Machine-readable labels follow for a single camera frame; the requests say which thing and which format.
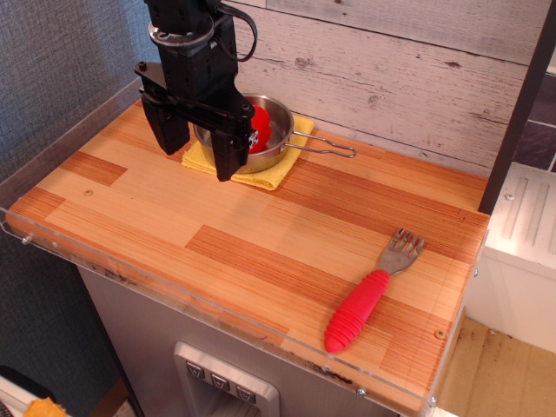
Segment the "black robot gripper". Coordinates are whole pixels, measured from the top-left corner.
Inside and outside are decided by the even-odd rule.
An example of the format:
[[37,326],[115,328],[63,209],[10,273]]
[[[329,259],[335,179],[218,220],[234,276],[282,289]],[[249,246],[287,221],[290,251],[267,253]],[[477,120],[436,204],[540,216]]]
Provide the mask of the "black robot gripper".
[[248,118],[254,114],[235,87],[239,58],[232,17],[209,17],[198,31],[172,33],[149,25],[159,63],[140,62],[142,106],[159,147],[173,155],[190,140],[189,123],[211,134],[216,176],[229,181],[248,160]]

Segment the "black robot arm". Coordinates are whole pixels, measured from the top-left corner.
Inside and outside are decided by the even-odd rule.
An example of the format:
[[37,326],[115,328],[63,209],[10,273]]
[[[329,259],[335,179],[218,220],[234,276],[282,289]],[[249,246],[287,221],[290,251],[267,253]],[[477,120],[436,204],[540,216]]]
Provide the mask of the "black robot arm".
[[238,91],[239,56],[234,20],[252,31],[254,20],[220,1],[149,1],[149,36],[158,63],[139,62],[142,106],[160,148],[168,155],[190,139],[188,125],[210,133],[217,177],[229,180],[248,161],[253,105]]

